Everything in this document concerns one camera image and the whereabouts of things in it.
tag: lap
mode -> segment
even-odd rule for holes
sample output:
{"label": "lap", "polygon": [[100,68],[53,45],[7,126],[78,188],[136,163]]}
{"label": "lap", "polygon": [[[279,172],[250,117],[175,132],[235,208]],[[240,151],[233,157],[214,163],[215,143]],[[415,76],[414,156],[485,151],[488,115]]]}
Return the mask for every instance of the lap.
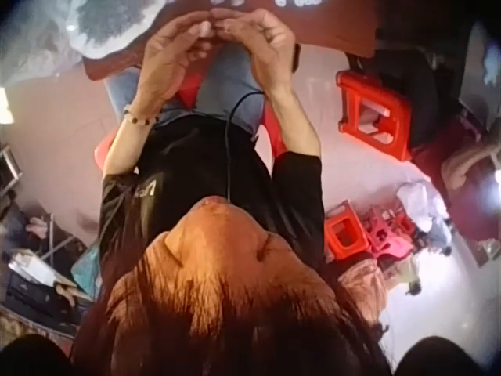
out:
{"label": "lap", "polygon": [[[106,90],[118,121],[123,109],[135,96],[139,82],[139,69],[130,67],[105,80]],[[196,96],[193,109],[187,109],[176,96],[165,103],[160,112],[159,126],[189,114],[203,114],[227,120],[240,98],[249,92],[261,91],[254,80],[251,59],[242,45],[223,46],[209,68]],[[232,123],[252,135],[258,131],[264,108],[264,96],[245,99],[232,118]]]}

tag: hand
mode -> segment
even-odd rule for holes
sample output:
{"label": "hand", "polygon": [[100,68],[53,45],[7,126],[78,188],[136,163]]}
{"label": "hand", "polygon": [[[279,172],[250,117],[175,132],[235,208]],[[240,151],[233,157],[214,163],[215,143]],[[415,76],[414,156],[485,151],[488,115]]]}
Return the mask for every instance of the hand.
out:
{"label": "hand", "polygon": [[179,90],[189,64],[207,57],[211,43],[209,12],[192,12],[173,19],[146,43],[138,91],[131,112],[136,117],[157,116]]}
{"label": "hand", "polygon": [[212,9],[217,35],[241,42],[251,53],[252,70],[258,84],[272,99],[290,92],[296,38],[292,30],[264,9],[242,13]]}

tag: white floor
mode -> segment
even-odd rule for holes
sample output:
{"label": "white floor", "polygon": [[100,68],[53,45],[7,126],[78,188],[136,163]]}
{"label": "white floor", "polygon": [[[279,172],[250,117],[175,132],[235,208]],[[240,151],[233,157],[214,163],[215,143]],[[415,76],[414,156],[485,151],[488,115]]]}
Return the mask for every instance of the white floor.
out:
{"label": "white floor", "polygon": [[422,292],[405,295],[407,286],[392,290],[381,321],[390,326],[382,346],[396,364],[421,338],[450,339],[479,364],[488,367],[501,349],[501,259],[478,268],[464,240],[454,236],[449,257],[418,257]]}
{"label": "white floor", "polygon": [[[347,68],[343,53],[306,45],[294,86],[322,140],[326,210],[348,198],[363,212],[423,176],[413,164],[398,163],[337,131],[342,105],[334,79]],[[60,226],[91,243],[96,234],[82,227],[81,218],[97,220],[99,214],[93,150],[117,126],[103,84],[90,82],[77,67],[58,78],[21,83],[7,95],[16,124],[1,136],[24,170],[24,200],[38,201]],[[268,153],[266,146],[259,150]],[[391,330],[383,340],[388,356],[398,361],[420,338],[438,334],[488,362],[501,339],[499,272],[499,262],[478,269],[459,240],[450,258],[423,255],[421,295],[405,296],[404,288],[390,293],[384,322]]]}

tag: red chair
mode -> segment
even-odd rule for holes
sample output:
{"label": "red chair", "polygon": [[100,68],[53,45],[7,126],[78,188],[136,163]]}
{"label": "red chair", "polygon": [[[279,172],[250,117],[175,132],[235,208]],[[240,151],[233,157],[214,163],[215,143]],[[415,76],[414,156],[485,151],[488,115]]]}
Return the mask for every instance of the red chair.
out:
{"label": "red chair", "polygon": [[[185,78],[178,94],[186,107],[191,108],[195,105],[196,94],[198,93],[198,89],[200,88],[203,79],[204,76],[202,74],[193,74]],[[266,131],[268,132],[269,140],[272,145],[272,156],[276,159],[281,153],[286,151],[286,147],[282,141],[279,122],[276,120],[275,113],[267,101],[265,101],[265,108],[263,110],[261,123],[265,126]],[[117,131],[118,127],[106,136],[94,150],[94,159],[101,170],[103,170],[104,161],[110,151],[111,144],[115,140]]]}
{"label": "red chair", "polygon": [[336,260],[346,259],[369,248],[359,217],[348,201],[343,201],[337,213],[325,221],[325,237]]}
{"label": "red chair", "polygon": [[[347,133],[399,161],[408,161],[410,154],[407,142],[411,120],[409,101],[397,92],[384,88],[374,78],[349,70],[337,73],[336,83],[347,102],[346,113],[339,123],[340,132]],[[359,127],[361,105],[380,114],[379,120],[374,123],[376,130],[373,132],[364,132]],[[390,136],[391,140],[381,140],[382,135]]]}

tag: bracelet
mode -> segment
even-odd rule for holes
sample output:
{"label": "bracelet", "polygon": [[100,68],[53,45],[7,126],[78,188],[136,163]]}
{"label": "bracelet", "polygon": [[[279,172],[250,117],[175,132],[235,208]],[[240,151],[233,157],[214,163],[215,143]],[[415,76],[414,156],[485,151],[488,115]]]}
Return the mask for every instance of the bracelet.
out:
{"label": "bracelet", "polygon": [[138,119],[131,113],[131,111],[129,110],[130,108],[130,104],[124,107],[124,119],[131,122],[132,124],[155,125],[160,120],[158,116],[151,117],[149,119]]}

